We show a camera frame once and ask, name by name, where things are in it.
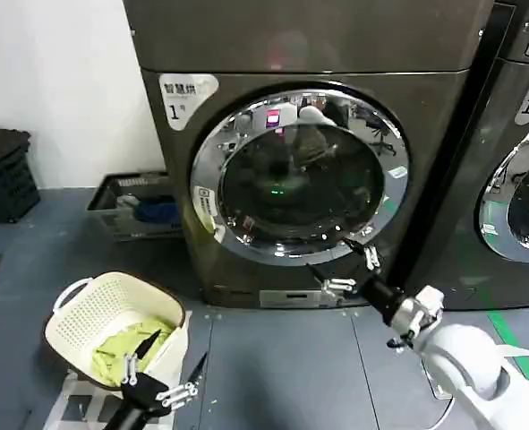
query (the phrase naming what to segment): blue-gray floor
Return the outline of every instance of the blue-gray floor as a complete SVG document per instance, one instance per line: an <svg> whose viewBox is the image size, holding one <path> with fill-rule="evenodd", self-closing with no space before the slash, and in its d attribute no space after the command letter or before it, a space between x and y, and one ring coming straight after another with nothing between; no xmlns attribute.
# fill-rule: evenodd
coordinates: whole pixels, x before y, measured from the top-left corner
<svg viewBox="0 0 529 430"><path fill-rule="evenodd" d="M435 400L419 361L386 348L392 333L370 308L244 311L206 307L179 242L113 243L85 208L92 190L47 191L17 225L0 225L0 429L41 429L65 376L41 332L59 292L105 271L175 291L193 310L188 374L209 350L202 399L181 409L182 430L419 430ZM529 310L504 313L529 348ZM485 313L448 314L497 334ZM442 427L474 429L457 406Z"/></svg>

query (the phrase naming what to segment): green floor stripe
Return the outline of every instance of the green floor stripe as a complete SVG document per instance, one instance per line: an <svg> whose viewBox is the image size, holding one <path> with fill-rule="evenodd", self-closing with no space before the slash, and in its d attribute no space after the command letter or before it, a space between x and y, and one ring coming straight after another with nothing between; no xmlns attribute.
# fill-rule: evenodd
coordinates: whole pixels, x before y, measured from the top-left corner
<svg viewBox="0 0 529 430"><path fill-rule="evenodd" d="M521 348L516 339L515 334L511 331L508 324L505 322L505 318L499 312L490 311L487 313L491 320L493 327L499 334L500 338L508 345L513 347ZM529 380L529 357L514 357L516 365L523 372L526 379Z"/></svg>

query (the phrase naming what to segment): green cloth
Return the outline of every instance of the green cloth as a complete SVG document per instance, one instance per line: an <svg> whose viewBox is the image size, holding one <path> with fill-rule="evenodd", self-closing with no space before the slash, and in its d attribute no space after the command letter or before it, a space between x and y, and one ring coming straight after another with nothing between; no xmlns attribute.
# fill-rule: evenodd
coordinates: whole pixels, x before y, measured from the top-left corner
<svg viewBox="0 0 529 430"><path fill-rule="evenodd" d="M137 361L137 372L142 372L149 365L150 360L158 353L160 347L174 331L157 318L149 318L143 322L130 325L115 336L108 338L103 345L93 350L91 371L93 375L105 385L118 387L124 377L124 355L132 354L145 339L155 331L160 334L153 346L142 360Z"/></svg>

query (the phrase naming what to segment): front-loading washing machine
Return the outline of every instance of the front-loading washing machine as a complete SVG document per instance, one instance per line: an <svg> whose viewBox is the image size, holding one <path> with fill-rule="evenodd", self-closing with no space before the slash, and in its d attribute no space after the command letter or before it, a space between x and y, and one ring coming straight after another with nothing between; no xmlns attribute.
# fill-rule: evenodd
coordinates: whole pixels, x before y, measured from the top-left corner
<svg viewBox="0 0 529 430"><path fill-rule="evenodd" d="M448 309L529 305L529 2L521 5L518 33L501 44L455 173L415 227L414 237L429 231L421 254L405 281L395 279L409 290L442 289ZM405 258L403 268L411 266Z"/></svg>
<svg viewBox="0 0 529 430"><path fill-rule="evenodd" d="M383 275L492 1L125 0L203 296L331 307Z"/></svg>

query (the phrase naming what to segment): number 1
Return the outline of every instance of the number 1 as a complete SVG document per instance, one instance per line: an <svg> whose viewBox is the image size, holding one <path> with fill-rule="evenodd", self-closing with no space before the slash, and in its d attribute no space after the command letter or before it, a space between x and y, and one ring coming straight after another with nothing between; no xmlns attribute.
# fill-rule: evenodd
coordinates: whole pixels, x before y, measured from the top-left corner
<svg viewBox="0 0 529 430"><path fill-rule="evenodd" d="M526 101L526 107L525 110L521 112L521 114L529 114L529 99Z"/></svg>
<svg viewBox="0 0 529 430"><path fill-rule="evenodd" d="M171 117L171 119L179 119L178 116L176 116L176 109L175 109L175 105L169 105L171 110L173 111L173 116Z"/></svg>

